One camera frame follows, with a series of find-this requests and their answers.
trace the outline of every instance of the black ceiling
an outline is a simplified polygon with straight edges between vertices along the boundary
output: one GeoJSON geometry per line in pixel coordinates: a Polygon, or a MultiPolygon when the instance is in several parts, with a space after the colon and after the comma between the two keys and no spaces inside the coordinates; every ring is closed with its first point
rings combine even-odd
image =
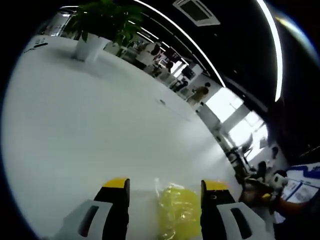
{"type": "MultiPolygon", "coordinates": [[[[261,114],[268,122],[271,136],[285,148],[287,156],[298,156],[320,145],[319,134],[319,67],[312,61],[284,26],[275,21],[283,55],[283,85],[281,99],[275,103],[277,85],[276,51],[269,24],[256,0],[201,0],[221,22],[214,26],[196,26],[172,3],[175,0],[143,0],[178,24],[205,52],[222,79],[231,79],[254,95],[269,110],[262,112],[257,105],[245,99],[245,104],[261,114]]],[[[72,1],[87,3],[88,0],[72,1]]],[[[117,0],[119,4],[142,6],[133,0],[117,0]]],[[[271,0],[274,10],[290,15],[319,49],[319,28],[316,7],[306,0],[271,0]]],[[[142,26],[177,50],[182,56],[203,64],[213,81],[220,84],[196,47],[169,21],[144,7],[147,15],[142,26]]],[[[226,86],[239,91],[227,81],[226,86]]]]}

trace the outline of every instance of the bright window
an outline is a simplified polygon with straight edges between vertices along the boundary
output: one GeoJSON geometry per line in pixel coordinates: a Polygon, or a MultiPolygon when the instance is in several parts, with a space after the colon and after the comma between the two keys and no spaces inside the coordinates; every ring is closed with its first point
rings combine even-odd
{"type": "Polygon", "coordinates": [[[235,95],[228,88],[221,88],[205,104],[223,123],[227,120],[242,104],[241,98],[235,95]]]}
{"type": "Polygon", "coordinates": [[[268,138],[266,124],[254,111],[250,112],[229,132],[230,138],[237,146],[244,144],[249,139],[250,134],[253,136],[253,143],[251,151],[245,154],[248,161],[252,160],[263,149],[260,148],[260,140],[268,138]]]}
{"type": "Polygon", "coordinates": [[[176,63],[173,64],[170,72],[173,74],[182,64],[182,61],[177,61],[176,63]]]}
{"type": "Polygon", "coordinates": [[[175,77],[177,78],[187,66],[188,66],[187,64],[182,65],[182,66],[174,73],[173,76],[175,76],[175,77]]]}

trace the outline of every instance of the led strip light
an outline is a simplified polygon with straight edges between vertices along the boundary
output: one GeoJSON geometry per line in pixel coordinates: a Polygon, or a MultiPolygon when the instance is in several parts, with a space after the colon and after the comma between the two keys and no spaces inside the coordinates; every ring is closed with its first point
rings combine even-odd
{"type": "Polygon", "coordinates": [[[197,45],[197,43],[181,27],[179,27],[174,21],[172,21],[169,17],[167,17],[166,15],[164,15],[162,12],[158,11],[154,7],[148,5],[148,4],[146,4],[146,3],[144,3],[143,1],[140,1],[140,0],[134,0],[134,1],[139,3],[139,4],[144,5],[145,7],[149,8],[152,11],[156,12],[157,14],[161,15],[163,18],[165,18],[167,21],[169,21],[173,26],[175,26],[198,49],[198,51],[202,54],[204,59],[208,62],[210,67],[215,72],[215,74],[216,74],[217,78],[219,79],[219,81],[221,82],[222,86],[226,87],[224,81],[222,80],[220,74],[218,73],[218,71],[216,70],[216,68],[214,67],[214,65],[210,61],[210,59],[207,57],[207,55],[204,53],[204,51],[202,51],[202,49],[197,45]]]}
{"type": "Polygon", "coordinates": [[[184,58],[181,58],[181,60],[182,60],[187,66],[189,66],[189,63],[188,63],[184,58]]]}
{"type": "Polygon", "coordinates": [[[142,15],[145,15],[146,17],[150,18],[152,21],[156,22],[157,24],[159,24],[161,27],[163,27],[165,30],[167,30],[171,35],[174,35],[168,28],[166,28],[165,26],[163,26],[160,22],[158,22],[157,20],[154,20],[152,17],[148,16],[147,14],[142,12],[142,15]]]}
{"type": "Polygon", "coordinates": [[[79,6],[62,6],[60,7],[61,9],[64,9],[64,8],[78,8],[79,6]]]}
{"type": "Polygon", "coordinates": [[[192,53],[192,51],[179,39],[179,38],[177,38],[177,36],[174,36],[186,49],[188,49],[188,51],[190,52],[190,53],[192,53]]]}
{"type": "Polygon", "coordinates": [[[166,44],[164,41],[162,41],[162,43],[167,47],[170,48],[170,46],[168,44],[166,44]]]}
{"type": "Polygon", "coordinates": [[[150,38],[148,38],[147,36],[141,34],[140,32],[136,32],[137,34],[141,35],[143,38],[147,39],[148,41],[150,41],[151,43],[154,43],[154,41],[152,41],[150,38]]]}
{"type": "Polygon", "coordinates": [[[141,27],[141,29],[142,29],[143,31],[145,31],[146,33],[150,34],[151,36],[153,36],[155,39],[159,39],[156,35],[152,34],[152,33],[149,32],[147,29],[145,29],[145,28],[143,28],[143,27],[141,27]]]}
{"type": "Polygon", "coordinates": [[[280,38],[277,31],[277,27],[275,21],[269,11],[266,3],[263,0],[256,0],[259,4],[263,14],[268,21],[268,24],[271,29],[274,46],[275,46],[275,55],[276,55],[276,67],[277,67],[277,75],[276,75],[276,91],[275,91],[275,98],[274,101],[278,101],[281,96],[281,89],[282,89],[282,80],[283,80],[283,59],[282,59],[282,50],[280,44],[280,38]]]}

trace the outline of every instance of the air conditioning vent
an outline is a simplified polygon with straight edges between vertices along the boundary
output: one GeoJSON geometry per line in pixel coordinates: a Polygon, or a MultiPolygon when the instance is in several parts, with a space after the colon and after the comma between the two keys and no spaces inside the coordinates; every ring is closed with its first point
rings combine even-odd
{"type": "Polygon", "coordinates": [[[220,25],[216,16],[200,0],[177,0],[173,6],[198,27],[220,25]]]}

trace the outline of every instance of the desk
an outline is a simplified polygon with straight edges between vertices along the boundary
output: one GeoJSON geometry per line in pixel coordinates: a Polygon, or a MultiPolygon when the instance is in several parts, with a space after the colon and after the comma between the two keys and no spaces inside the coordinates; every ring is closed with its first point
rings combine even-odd
{"type": "Polygon", "coordinates": [[[132,240],[157,239],[155,178],[198,192],[202,179],[221,180],[239,198],[234,169],[188,103],[105,51],[87,64],[71,59],[77,41],[46,41],[18,61],[1,126],[8,184],[40,237],[114,177],[131,179],[132,240]]]}

